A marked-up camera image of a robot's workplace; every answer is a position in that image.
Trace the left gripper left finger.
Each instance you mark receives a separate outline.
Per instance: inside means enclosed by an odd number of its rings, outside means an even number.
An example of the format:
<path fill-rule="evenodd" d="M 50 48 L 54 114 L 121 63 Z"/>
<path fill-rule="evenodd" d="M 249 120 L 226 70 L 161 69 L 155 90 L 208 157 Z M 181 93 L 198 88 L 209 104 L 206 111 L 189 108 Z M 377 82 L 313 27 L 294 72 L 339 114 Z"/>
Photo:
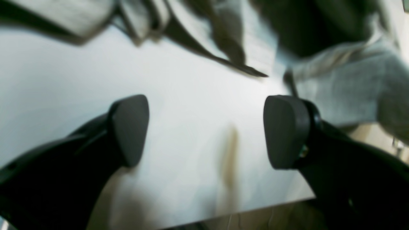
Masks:
<path fill-rule="evenodd" d="M 1 168 L 1 217 L 18 230 L 84 230 L 109 178 L 141 160 L 149 126 L 144 95 L 68 136 L 38 146 Z"/>

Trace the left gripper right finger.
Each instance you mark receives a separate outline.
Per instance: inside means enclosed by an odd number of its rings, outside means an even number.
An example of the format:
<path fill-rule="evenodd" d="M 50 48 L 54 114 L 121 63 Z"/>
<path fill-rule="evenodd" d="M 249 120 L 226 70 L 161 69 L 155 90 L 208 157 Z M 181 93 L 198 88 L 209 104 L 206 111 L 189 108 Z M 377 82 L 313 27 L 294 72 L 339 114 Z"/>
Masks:
<path fill-rule="evenodd" d="M 263 111 L 274 169 L 296 169 L 331 230 L 407 230 L 408 165 L 322 120 L 316 106 L 268 96 Z"/>

